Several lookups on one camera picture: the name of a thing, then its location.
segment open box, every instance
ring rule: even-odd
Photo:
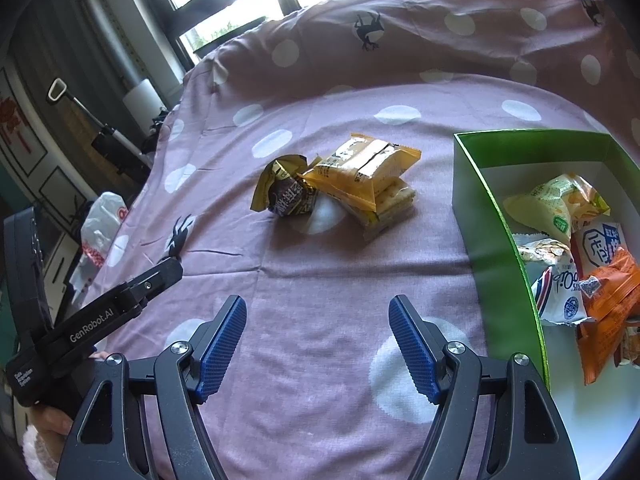
[[[629,251],[640,260],[640,170],[611,136],[572,130],[455,136],[453,209],[476,280],[489,356],[529,355],[558,406],[580,477],[595,480],[638,423],[640,370],[614,368],[610,359],[598,380],[584,386],[575,329],[541,327],[511,237],[511,232],[534,231],[502,209],[506,197],[562,173],[577,173],[595,187],[611,208],[610,218],[622,224]]]

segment metal screw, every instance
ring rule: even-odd
[[[527,366],[529,364],[529,357],[524,354],[516,354],[513,356],[513,360],[520,366]]]
[[[171,345],[171,352],[174,354],[184,354],[189,349],[189,343],[186,341],[178,341]]]
[[[122,362],[122,355],[120,354],[111,354],[104,360],[109,366],[117,366]]]
[[[452,341],[447,344],[447,350],[452,354],[462,354],[465,351],[465,346],[458,341]]]

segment orange snack wrapper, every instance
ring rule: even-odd
[[[629,251],[618,247],[611,263],[591,272],[580,289],[594,319],[577,329],[584,384],[591,384],[620,345],[626,318],[640,301],[640,267]]]

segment qr code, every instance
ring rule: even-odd
[[[589,276],[586,280],[580,282],[580,290],[589,298],[592,298],[600,287],[600,281],[595,276]]]

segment blue textured gripper pad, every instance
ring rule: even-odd
[[[439,402],[440,387],[436,382],[435,361],[422,341],[409,315],[396,298],[389,303],[389,325],[418,393],[429,402]]]
[[[245,325],[246,303],[239,298],[200,362],[200,382],[194,391],[199,404],[220,388]]]

